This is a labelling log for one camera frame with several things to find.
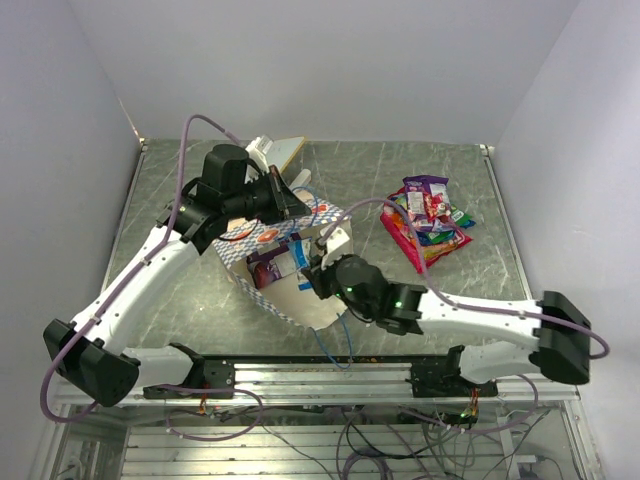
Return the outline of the blue snack bag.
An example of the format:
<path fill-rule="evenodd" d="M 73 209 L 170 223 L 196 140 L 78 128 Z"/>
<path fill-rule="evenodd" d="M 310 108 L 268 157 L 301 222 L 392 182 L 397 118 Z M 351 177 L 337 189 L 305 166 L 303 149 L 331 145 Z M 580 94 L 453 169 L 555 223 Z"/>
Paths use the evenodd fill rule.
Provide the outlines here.
<path fill-rule="evenodd" d="M 413 218 L 412 217 L 413 214 L 409 212 L 407 199 L 404 191 L 398 191 L 390 195 L 389 200 L 393 201 L 394 203 L 399 205 L 400 208 L 406 211 L 410 219 Z M 385 213 L 387 213 L 387 210 L 391 212 L 392 222 L 394 223 L 394 225 L 396 225 L 396 228 L 398 228 L 401 231 L 401 233 L 405 234 L 406 237 L 410 239 L 411 242 L 414 242 L 408 227 L 406 226 L 405 223 L 403 223 L 404 220 L 402 216 L 397 212 L 395 212 L 395 210 L 393 210 L 390 207 L 389 208 L 385 207 L 385 209 L 386 209 Z M 434 222 L 431 222 L 431 223 L 427 222 L 425 224 L 426 226 L 424 227 L 420 227 L 417 223 L 414 224 L 414 228 L 416 229 L 416 233 L 418 235 L 420 244 L 422 246 L 440 244 L 454 238 L 454 230 L 461 229 L 461 228 L 458 227 L 456 224 L 455 224 L 456 227 L 453 228 L 452 226 L 453 221 L 451 220 L 450 215 L 448 217 L 444 217 L 443 221 L 441 221 L 440 219 L 436 219 Z"/>

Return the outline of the pink snack bag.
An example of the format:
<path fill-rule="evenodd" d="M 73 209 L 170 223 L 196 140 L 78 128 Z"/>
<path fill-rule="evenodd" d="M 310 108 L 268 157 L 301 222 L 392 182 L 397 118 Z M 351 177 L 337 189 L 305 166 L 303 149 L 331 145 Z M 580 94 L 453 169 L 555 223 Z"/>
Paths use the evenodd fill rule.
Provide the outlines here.
<path fill-rule="evenodd" d="M 445 215 L 438 217 L 438 220 L 444 220 L 446 225 L 448 222 L 453 222 L 455 229 L 442 232 L 417 232 L 420 244 L 419 250 L 427 267 L 431 267 L 441 257 L 470 244 L 473 239 L 465 230 L 475 225 L 475 221 L 470 215 L 446 202 L 442 193 L 435 195 L 432 205 L 445 213 Z M 393 207 L 385 206 L 380 215 L 380 221 L 416 271 L 421 273 L 419 250 L 416 248 L 415 239 L 411 235 L 403 217 Z"/>

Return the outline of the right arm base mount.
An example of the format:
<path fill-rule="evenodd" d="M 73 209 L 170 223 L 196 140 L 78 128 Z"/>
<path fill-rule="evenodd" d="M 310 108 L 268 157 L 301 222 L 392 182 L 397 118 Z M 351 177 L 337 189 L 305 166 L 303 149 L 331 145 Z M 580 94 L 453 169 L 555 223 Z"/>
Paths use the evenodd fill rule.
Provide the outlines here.
<path fill-rule="evenodd" d="M 498 395 L 495 381 L 473 384 L 458 373 L 451 373 L 445 356 L 427 356 L 412 362 L 407 382 L 414 398 L 471 397 L 473 392 L 481 398 Z"/>

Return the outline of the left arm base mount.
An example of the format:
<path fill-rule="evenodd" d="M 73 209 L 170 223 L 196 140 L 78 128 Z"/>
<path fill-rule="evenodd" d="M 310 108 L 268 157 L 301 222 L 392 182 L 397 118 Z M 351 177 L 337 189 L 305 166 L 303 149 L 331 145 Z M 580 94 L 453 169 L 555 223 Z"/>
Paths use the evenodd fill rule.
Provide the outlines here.
<path fill-rule="evenodd" d="M 213 398 L 231 399 L 235 386 L 235 369 L 227 360 L 205 358 L 200 366 L 194 366 L 186 380 L 180 384 L 182 388 L 214 389 L 214 393 L 175 391 L 159 386 L 145 387 L 143 397 L 151 400 Z"/>

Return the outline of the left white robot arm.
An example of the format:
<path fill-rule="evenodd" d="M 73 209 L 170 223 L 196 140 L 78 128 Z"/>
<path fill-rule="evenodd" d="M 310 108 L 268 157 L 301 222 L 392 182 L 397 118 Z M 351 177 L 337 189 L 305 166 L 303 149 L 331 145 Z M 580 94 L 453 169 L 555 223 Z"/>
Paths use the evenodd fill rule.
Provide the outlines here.
<path fill-rule="evenodd" d="M 201 175 L 179 182 L 176 198 L 114 282 L 72 320 L 49 323 L 43 337 L 52 364 L 41 386 L 42 401 L 55 374 L 104 407 L 135 388 L 173 389 L 192 397 L 205 386 L 205 359 L 193 350 L 178 344 L 130 349 L 127 343 L 142 314 L 227 232 L 230 221 L 273 225 L 310 215 L 276 166 L 258 169 L 256 178 L 247 180 L 247 169 L 257 166 L 240 146 L 214 146 Z"/>

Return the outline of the red snack pack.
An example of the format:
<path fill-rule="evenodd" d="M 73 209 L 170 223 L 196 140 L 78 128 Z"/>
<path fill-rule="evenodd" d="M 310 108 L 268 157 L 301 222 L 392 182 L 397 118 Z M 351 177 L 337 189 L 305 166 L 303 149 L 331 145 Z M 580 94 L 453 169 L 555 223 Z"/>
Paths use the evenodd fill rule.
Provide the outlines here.
<path fill-rule="evenodd" d="M 430 221 L 442 219 L 451 214 L 451 203 L 445 184 L 430 183 L 428 185 L 426 211 Z"/>

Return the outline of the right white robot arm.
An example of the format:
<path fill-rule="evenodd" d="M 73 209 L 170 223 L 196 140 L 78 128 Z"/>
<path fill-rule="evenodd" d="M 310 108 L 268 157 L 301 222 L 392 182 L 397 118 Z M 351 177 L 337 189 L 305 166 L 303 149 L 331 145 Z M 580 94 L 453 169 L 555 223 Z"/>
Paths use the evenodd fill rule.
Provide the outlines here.
<path fill-rule="evenodd" d="M 390 281 L 379 268 L 352 254 L 329 266 L 316 257 L 302 273 L 319 298 L 334 297 L 389 333 L 469 331 L 490 338 L 488 345 L 450 348 L 440 380 L 452 395 L 527 373 L 566 385 L 590 380 L 591 324 L 559 292 L 546 291 L 539 301 L 515 302 L 437 295 L 423 285 Z"/>

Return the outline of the blue checkered paper bag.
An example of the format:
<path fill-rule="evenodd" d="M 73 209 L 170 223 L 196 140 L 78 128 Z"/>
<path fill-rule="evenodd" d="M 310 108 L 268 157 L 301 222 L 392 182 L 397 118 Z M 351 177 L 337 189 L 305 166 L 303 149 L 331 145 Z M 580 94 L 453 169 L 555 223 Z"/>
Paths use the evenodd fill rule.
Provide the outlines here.
<path fill-rule="evenodd" d="M 267 226 L 257 220 L 231 223 L 232 229 L 212 242 L 225 269 L 254 303 L 277 317 L 304 328 L 321 330 L 331 326 L 347 307 L 336 297 L 321 300 L 313 289 L 299 291 L 296 272 L 258 290 L 247 269 L 246 259 L 254 252 L 265 253 L 303 238 L 311 238 L 311 259 L 318 255 L 319 231 L 338 219 L 342 210 L 318 197 L 307 187 L 295 189 L 296 196 L 311 214 L 296 220 Z"/>

